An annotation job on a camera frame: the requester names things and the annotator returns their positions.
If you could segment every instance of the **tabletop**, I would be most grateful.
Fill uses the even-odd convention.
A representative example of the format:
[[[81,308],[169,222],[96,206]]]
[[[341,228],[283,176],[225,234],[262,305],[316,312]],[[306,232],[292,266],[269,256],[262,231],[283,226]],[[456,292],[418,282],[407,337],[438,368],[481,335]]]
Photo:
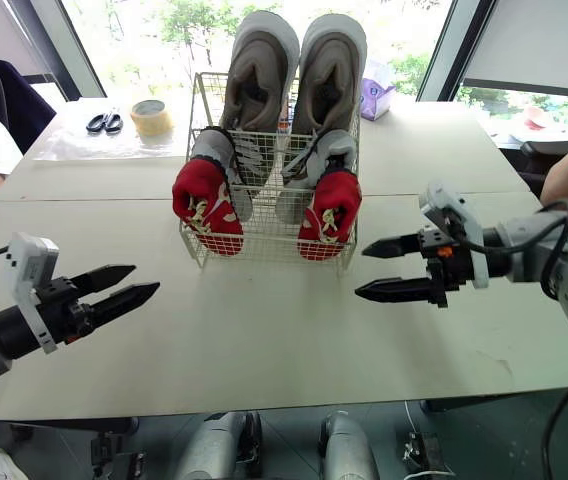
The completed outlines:
[[[539,207],[526,192],[466,195],[485,226]],[[419,255],[362,257],[426,222],[417,196],[366,197],[359,245],[337,277],[318,265],[189,257],[168,200],[0,202],[12,231],[60,247],[56,275],[133,263],[160,281],[141,308],[0,378],[0,419],[96,418],[505,394],[568,385],[568,321],[539,285],[495,279],[449,308],[376,304],[353,289],[423,276]],[[94,302],[97,298],[86,298]],[[12,304],[0,289],[0,309]]]
[[[71,102],[49,124],[0,190],[0,201],[168,199],[184,164],[186,130],[179,126],[172,150],[179,155],[78,160],[84,152],[71,145],[46,152],[68,131],[75,143],[96,150],[109,140],[83,130],[84,120],[106,108],[108,100]],[[122,139],[133,124],[124,118]],[[393,110],[369,122],[362,119],[360,185],[364,195],[420,194],[431,178],[440,178],[463,193],[528,191],[501,152],[465,107],[447,102],[420,102]]]

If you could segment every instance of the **orange part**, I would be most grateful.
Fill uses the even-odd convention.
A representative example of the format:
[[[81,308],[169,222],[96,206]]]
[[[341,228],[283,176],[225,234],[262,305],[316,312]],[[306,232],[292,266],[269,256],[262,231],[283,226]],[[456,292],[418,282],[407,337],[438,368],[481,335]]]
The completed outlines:
[[[437,249],[437,256],[443,258],[451,258],[453,256],[453,247],[440,247]]]

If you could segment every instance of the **tape roll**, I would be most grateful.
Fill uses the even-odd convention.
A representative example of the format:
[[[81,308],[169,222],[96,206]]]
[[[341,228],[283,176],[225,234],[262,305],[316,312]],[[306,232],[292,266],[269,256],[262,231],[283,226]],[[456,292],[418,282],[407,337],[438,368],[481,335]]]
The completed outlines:
[[[143,100],[133,105],[131,119],[140,135],[161,135],[173,128],[173,121],[160,100]]]

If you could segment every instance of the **scissors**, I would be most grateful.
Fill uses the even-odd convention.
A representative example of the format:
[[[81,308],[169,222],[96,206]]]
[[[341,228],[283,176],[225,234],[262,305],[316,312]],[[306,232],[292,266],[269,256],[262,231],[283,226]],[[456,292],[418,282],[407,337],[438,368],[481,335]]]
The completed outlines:
[[[109,113],[100,113],[93,117],[86,124],[86,130],[90,133],[100,133],[104,129],[107,134],[115,135],[122,131],[123,124],[122,117],[116,109],[113,109]]]

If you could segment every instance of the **wire basket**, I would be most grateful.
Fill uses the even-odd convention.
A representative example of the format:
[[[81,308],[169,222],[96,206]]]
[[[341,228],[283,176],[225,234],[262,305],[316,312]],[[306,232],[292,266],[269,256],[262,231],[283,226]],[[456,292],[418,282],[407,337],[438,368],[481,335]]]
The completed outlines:
[[[208,125],[218,125],[224,109],[226,92],[225,73],[197,73],[193,84],[193,101],[186,158],[190,158],[191,148],[200,131]],[[300,223],[283,223],[276,215],[275,205],[286,207],[295,216],[302,218],[304,209],[313,196],[313,190],[290,189],[284,186],[281,170],[285,160],[297,156],[312,141],[310,135],[290,134],[295,101],[297,100],[298,81],[293,82],[289,95],[288,108],[280,120],[278,133],[254,133],[229,131],[235,141],[236,149],[254,149],[259,153],[262,163],[272,164],[272,168],[259,171],[243,172],[246,185],[231,185],[231,196],[236,198],[240,190],[248,192],[252,198],[253,213],[250,219],[242,222],[243,235],[219,233],[198,233],[180,221],[179,230],[186,247],[200,267],[204,267],[210,258],[228,260],[253,260],[284,263],[306,263],[335,267],[338,273],[344,271],[353,256],[357,244],[357,223],[346,243],[334,243],[330,246],[319,240],[300,240]],[[357,147],[357,158],[353,171],[357,174],[359,164],[359,115],[353,115],[350,132]],[[241,242],[241,251],[236,255],[222,255],[210,250],[208,246],[218,246],[217,251],[224,252],[224,246]],[[325,252],[334,248],[337,253],[325,260],[308,260],[300,254],[306,251],[306,257],[313,258],[313,252]]]

